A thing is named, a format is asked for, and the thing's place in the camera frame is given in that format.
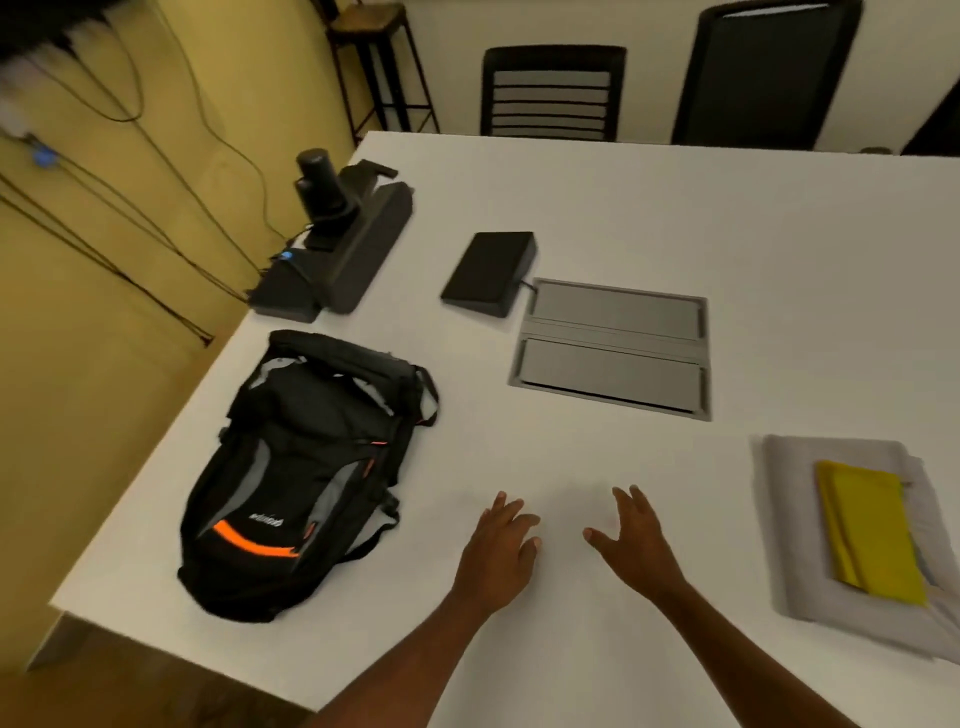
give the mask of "finger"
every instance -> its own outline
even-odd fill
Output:
[[[622,529],[636,513],[636,506],[634,506],[630,496],[623,492],[622,488],[614,488],[613,497],[616,498],[616,512],[620,516],[620,528]]]
[[[647,496],[645,496],[643,491],[641,491],[636,485],[630,486],[630,497],[634,501],[636,510],[638,510],[640,513],[646,513],[647,511],[652,510],[650,508],[650,501],[647,500]]]
[[[528,539],[526,543],[520,547],[520,568],[528,578],[530,574],[534,572],[534,562],[537,561],[537,554],[540,552],[540,545],[542,543],[540,538],[535,536],[532,539]]]
[[[586,539],[588,544],[597,549],[605,559],[615,543],[610,536],[603,531],[598,531],[596,528],[585,528],[584,539]]]
[[[496,494],[496,498],[493,499],[493,507],[491,508],[491,513],[496,513],[497,511],[499,511],[501,508],[503,508],[503,504],[506,502],[507,502],[507,494],[504,493],[503,491],[500,491],[498,494]]]
[[[506,525],[512,521],[516,514],[523,508],[523,498],[517,498],[512,503],[507,503],[499,511],[491,513],[490,523],[493,525]]]
[[[516,542],[519,544],[527,537],[527,531],[539,522],[540,516],[535,516],[532,513],[524,513],[522,516],[517,516],[507,528],[510,531],[510,535],[516,538]]]
[[[477,521],[477,527],[475,530],[479,531],[484,526],[484,522],[487,520],[487,516],[490,515],[490,508],[484,508],[484,512],[480,514],[480,520]]]

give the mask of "backpack logo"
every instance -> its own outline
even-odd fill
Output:
[[[271,516],[264,516],[262,513],[251,513],[250,518],[252,521],[260,521],[261,523],[266,523],[271,526],[283,525],[283,519],[275,519]]]

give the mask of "backpack handle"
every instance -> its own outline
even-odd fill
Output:
[[[434,423],[437,422],[437,417],[440,415],[440,392],[437,391],[437,385],[434,383],[433,377],[430,376],[429,372],[423,369],[423,367],[418,367],[416,365],[414,366],[414,369],[417,371],[417,376],[420,378],[420,381],[423,382],[423,386],[426,387],[426,391],[437,404],[437,409],[430,419],[420,420],[417,424],[423,427],[432,427]]]

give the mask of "black office chair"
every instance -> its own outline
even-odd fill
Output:
[[[672,142],[813,149],[862,0],[758,0],[700,15]]]
[[[627,49],[491,48],[483,58],[480,134],[616,141]]]
[[[960,157],[960,82],[903,147],[906,155]]]

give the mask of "bar stool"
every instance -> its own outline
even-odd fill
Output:
[[[400,124],[400,130],[403,132],[413,130],[410,125],[409,109],[426,110],[427,114],[417,131],[421,132],[432,118],[433,125],[439,133],[440,122],[437,121],[437,113],[433,109],[430,89],[427,88],[423,66],[420,63],[420,54],[417,53],[417,45],[414,43],[414,36],[410,31],[407,9],[401,3],[364,5],[362,2],[358,2],[358,4],[350,5],[340,11],[335,0],[312,1],[326,26],[326,37],[330,43],[330,51],[333,53],[333,64],[337,70],[337,81],[340,83],[340,93],[344,98],[344,108],[347,111],[347,120],[350,124],[350,133],[353,135],[353,143],[360,143],[359,133],[374,114],[380,122],[380,128],[389,129],[387,109],[393,109],[396,112],[396,119]],[[406,97],[403,95],[403,86],[400,84],[400,74],[396,67],[396,54],[393,45],[394,33],[399,28],[403,28],[410,42],[410,51],[414,57],[414,63],[417,65],[417,73],[420,75],[420,85],[423,86],[426,104],[407,104]],[[350,101],[347,96],[347,85],[344,83],[343,69],[340,65],[340,50],[350,45],[357,49],[360,65],[363,67],[364,76],[367,79],[367,85],[370,87],[371,97],[373,98],[373,108],[357,125],[353,123],[353,114],[350,111]],[[376,70],[373,66],[372,48],[376,49],[376,53],[380,57],[383,75],[390,92],[390,102],[383,100],[380,84],[376,78]]]

